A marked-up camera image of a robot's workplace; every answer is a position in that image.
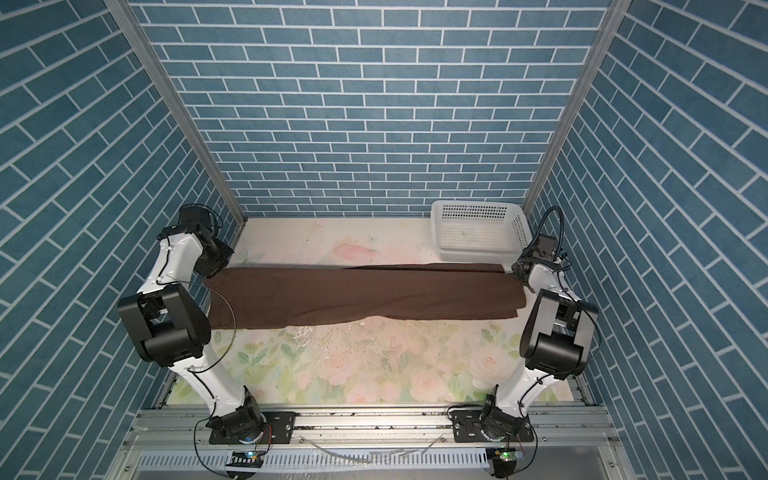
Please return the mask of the brown trousers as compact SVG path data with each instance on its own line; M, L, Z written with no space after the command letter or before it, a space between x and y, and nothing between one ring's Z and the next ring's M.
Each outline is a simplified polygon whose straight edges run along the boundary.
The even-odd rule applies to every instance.
M215 329L280 329L385 317L513 318L529 290L499 265L433 263L351 268L227 268L206 281Z

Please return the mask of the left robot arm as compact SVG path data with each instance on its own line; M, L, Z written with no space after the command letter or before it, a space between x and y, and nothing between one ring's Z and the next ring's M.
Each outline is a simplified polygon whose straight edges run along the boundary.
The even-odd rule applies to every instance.
M266 433L266 418L222 364L211 345L208 317L187 290L195 273L214 276L234 251L191 227L167 227L158 241L147 279L136 294L118 301L119 317L141 359L170 369L204 400L213 442L255 444Z

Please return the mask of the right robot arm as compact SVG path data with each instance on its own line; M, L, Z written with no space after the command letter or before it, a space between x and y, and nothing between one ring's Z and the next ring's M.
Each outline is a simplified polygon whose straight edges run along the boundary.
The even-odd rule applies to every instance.
M536 298L520 340L523 362L486 396L481 410L482 432L491 441L517 436L547 388L580 375L598 334L598 307L572 291L562 263L526 258L518 264L530 268L525 284Z

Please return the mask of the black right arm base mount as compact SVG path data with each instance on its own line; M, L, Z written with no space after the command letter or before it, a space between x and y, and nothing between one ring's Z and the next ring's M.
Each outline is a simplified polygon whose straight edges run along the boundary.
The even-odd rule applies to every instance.
M449 409L447 416L456 443L534 441L533 429L525 419L501 411L485 415L479 407L458 408Z

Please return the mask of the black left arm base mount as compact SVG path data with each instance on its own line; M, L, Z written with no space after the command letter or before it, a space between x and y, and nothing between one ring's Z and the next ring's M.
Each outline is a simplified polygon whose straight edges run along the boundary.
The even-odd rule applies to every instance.
M269 442L289 444L296 418L297 413L293 411L266 411L262 413L261 425L257 428L257 432L250 433L245 427L217 428L213 425L213 422L218 420L215 417L206 424L206 427L211 430L209 443L212 445L266 445Z

